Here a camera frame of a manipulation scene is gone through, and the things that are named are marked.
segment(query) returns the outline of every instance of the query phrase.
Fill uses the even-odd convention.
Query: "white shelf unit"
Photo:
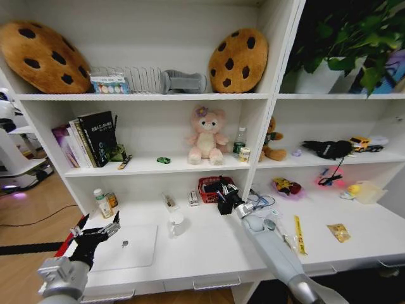
[[[389,137],[389,145],[380,153],[346,158],[342,167],[346,182],[368,179],[384,187],[405,164],[403,94],[371,95],[368,99],[351,94],[279,94],[305,0],[0,3],[2,22],[42,22],[68,38],[92,66],[154,66],[207,74],[211,53],[229,33],[255,27],[269,41],[263,78],[254,92],[245,94],[216,94],[210,87],[206,94],[41,94],[0,57],[0,81],[16,99],[83,214],[92,214],[87,226],[109,222],[101,218],[92,197],[92,190],[98,187],[116,193],[122,225],[158,225],[153,265],[90,272],[85,292],[89,299],[126,295],[133,290],[140,295],[189,289],[193,282],[221,285],[240,280],[240,286],[232,288],[234,299],[247,303],[259,281],[273,276],[244,235],[239,219],[235,214],[220,216],[214,205],[187,206],[187,193],[197,187],[201,177],[220,174],[231,177],[245,199],[251,187],[274,195],[290,233],[294,232],[292,215],[301,217],[309,255],[300,258],[311,275],[372,267],[378,260],[405,260],[401,234],[405,219],[384,207],[399,213],[405,208],[401,201],[386,203],[382,198],[371,206],[342,201],[338,190],[319,189],[312,183],[324,166],[336,166],[338,160],[324,160],[306,150],[297,158],[290,155],[303,140],[335,141],[375,134]],[[189,117],[196,105],[224,109],[227,125],[223,133],[231,139],[238,126],[247,127],[248,164],[239,163],[232,155],[225,156],[222,166],[212,166],[206,160],[200,165],[187,163],[190,147],[185,137],[192,134]],[[117,170],[117,163],[103,168],[70,168],[51,129],[77,115],[103,110],[118,115],[116,136],[128,154],[133,154],[133,160],[124,170]],[[259,163],[272,115],[277,119],[276,131],[285,137],[271,146],[288,147],[289,153],[284,161]],[[156,162],[159,156],[170,157],[171,163]],[[299,182],[307,196],[298,202],[276,196],[269,187],[276,176]],[[188,231],[178,239],[167,235],[168,214],[159,199],[162,191],[173,193],[189,220]],[[352,235],[344,244],[325,228],[338,222]],[[371,237],[375,225],[378,233]]]

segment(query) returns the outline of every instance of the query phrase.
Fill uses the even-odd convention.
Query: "wire rack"
[[[160,68],[137,66],[92,66],[91,73],[97,76],[123,75],[128,79],[132,93],[160,93]]]

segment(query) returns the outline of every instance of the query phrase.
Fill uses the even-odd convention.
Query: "water bottle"
[[[244,146],[246,146],[246,128],[239,127],[239,131],[234,142],[234,155],[239,157],[239,150]]]

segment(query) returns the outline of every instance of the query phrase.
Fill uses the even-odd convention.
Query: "cup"
[[[180,212],[173,212],[169,218],[170,221],[170,234],[172,236],[179,236],[185,230],[184,215]]]

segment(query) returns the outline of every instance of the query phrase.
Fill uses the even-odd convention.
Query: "toy truck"
[[[384,149],[384,146],[388,144],[388,139],[385,136],[354,136],[350,138],[350,142],[353,144],[355,152],[380,152]]]

